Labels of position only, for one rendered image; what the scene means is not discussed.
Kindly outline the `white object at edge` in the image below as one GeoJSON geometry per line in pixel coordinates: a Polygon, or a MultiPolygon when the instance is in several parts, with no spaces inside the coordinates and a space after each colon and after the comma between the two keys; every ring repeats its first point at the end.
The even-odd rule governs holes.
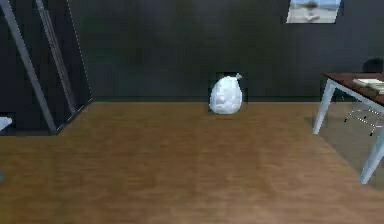
{"type": "Polygon", "coordinates": [[[0,131],[11,125],[13,120],[9,117],[0,117],[0,131]]]}

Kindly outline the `brown table with white legs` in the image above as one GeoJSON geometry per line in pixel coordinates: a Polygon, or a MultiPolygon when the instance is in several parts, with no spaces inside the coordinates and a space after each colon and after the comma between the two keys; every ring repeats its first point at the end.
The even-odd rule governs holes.
{"type": "MultiPolygon", "coordinates": [[[[367,106],[379,111],[382,115],[381,123],[384,124],[384,94],[359,86],[353,82],[354,79],[378,79],[384,81],[384,73],[324,73],[327,78],[319,109],[313,124],[312,132],[318,134],[325,115],[328,111],[331,99],[336,89],[347,95],[362,101],[367,106]]],[[[379,135],[373,145],[369,157],[366,160],[360,174],[360,183],[367,184],[374,174],[376,168],[384,158],[384,126],[379,128],[379,135]]]]}

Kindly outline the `framed picture on wall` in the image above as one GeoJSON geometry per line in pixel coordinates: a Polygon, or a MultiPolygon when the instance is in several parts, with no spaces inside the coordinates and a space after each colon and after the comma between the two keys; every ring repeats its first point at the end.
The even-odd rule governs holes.
{"type": "Polygon", "coordinates": [[[342,0],[290,0],[286,23],[333,24],[342,0]]]}

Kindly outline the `pale open book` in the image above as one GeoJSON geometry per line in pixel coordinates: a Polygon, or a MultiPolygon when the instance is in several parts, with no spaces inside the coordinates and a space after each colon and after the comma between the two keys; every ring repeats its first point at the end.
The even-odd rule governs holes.
{"type": "Polygon", "coordinates": [[[353,82],[359,86],[370,88],[379,94],[384,94],[384,81],[378,79],[354,79],[353,82]]]}

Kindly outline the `white tied garbage bag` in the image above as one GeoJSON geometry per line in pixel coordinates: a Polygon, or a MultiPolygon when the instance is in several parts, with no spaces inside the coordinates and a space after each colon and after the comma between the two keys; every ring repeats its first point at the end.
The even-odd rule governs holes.
{"type": "Polygon", "coordinates": [[[209,108],[216,114],[231,115],[238,112],[242,106],[242,90],[239,80],[240,73],[219,79],[210,94],[209,108]]]}

